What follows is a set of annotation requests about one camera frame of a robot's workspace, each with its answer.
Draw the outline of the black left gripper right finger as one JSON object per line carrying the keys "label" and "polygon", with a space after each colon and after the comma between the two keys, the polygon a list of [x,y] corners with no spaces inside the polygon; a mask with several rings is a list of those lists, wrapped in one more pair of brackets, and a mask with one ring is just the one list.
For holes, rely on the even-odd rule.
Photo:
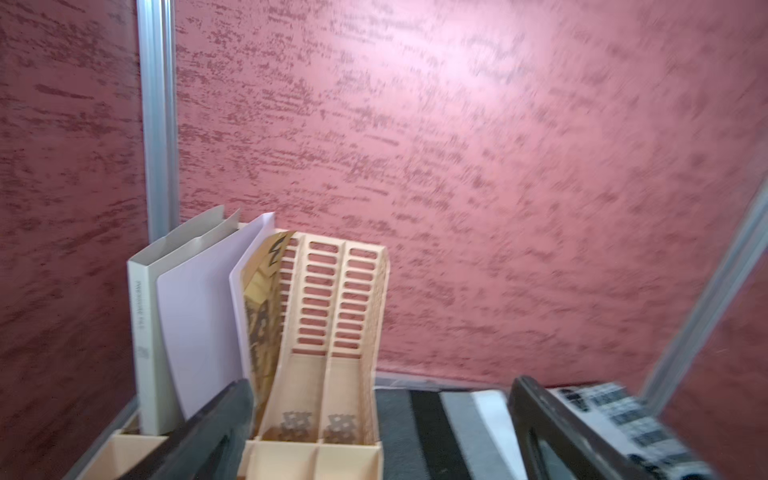
{"label": "black left gripper right finger", "polygon": [[576,479],[651,479],[582,422],[534,378],[513,381],[508,402],[527,477],[550,479],[541,446],[546,444]]}

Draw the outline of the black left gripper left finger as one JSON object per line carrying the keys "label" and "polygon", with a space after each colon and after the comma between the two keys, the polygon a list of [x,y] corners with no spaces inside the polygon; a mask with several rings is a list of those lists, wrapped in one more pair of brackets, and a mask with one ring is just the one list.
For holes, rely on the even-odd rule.
{"label": "black left gripper left finger", "polygon": [[235,479],[254,408],[250,383],[230,383],[124,479]]}

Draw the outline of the black white checkered knit scarf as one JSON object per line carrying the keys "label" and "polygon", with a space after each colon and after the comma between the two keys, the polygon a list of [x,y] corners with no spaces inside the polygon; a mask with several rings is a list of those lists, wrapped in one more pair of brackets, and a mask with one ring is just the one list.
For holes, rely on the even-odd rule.
{"label": "black white checkered knit scarf", "polygon": [[716,479],[718,474],[618,383],[549,390],[610,446],[656,479]]}

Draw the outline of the grey black striped scarf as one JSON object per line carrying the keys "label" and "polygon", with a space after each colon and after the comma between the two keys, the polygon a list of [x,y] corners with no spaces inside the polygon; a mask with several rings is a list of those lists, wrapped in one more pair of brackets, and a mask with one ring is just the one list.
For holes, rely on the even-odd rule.
{"label": "grey black striped scarf", "polygon": [[375,391],[385,479],[525,479],[500,390]]}

